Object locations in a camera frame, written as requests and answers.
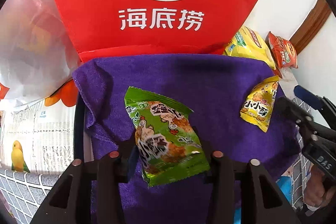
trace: translucent plastic bag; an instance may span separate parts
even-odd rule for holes
[[[24,109],[50,96],[79,65],[52,4],[53,0],[7,0],[0,10],[2,110]]]

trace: purple cloth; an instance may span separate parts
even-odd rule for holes
[[[101,158],[130,137],[134,126],[125,110],[129,86],[169,96],[194,110],[199,136],[233,160],[261,160],[278,178],[299,152],[295,125],[275,109],[267,133],[241,119],[239,111],[254,86],[273,76],[266,63],[220,55],[164,54],[91,60],[73,78],[88,107],[86,128],[93,154]],[[283,95],[278,88],[278,96]],[[138,163],[135,177],[120,184],[126,223],[204,224],[212,186],[196,175],[148,188]]]

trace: gray grid fabric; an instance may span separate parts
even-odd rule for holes
[[[311,107],[300,100],[299,98],[294,98],[293,102],[302,107],[305,111],[311,114]],[[303,147],[303,140],[299,133],[297,133],[297,139],[300,148]],[[297,208],[302,208],[303,206],[303,192],[305,191],[307,184],[307,175],[309,173],[310,161],[302,155],[299,154],[297,160],[293,164],[292,181],[293,181],[293,195],[292,195],[292,206],[296,210]]]
[[[19,224],[29,224],[60,175],[0,169],[0,190]]]

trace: yellow snack package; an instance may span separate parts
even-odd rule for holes
[[[242,26],[230,40],[223,55],[262,60],[272,69],[276,69],[266,42],[257,32],[245,26]]]
[[[271,119],[279,77],[272,76],[254,87],[240,110],[244,121],[255,124],[266,132]]]

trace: wooden trim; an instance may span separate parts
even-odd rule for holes
[[[297,54],[309,44],[318,31],[322,28],[331,14],[331,9],[326,0],[317,0],[315,7],[310,11],[305,21],[291,37]]]

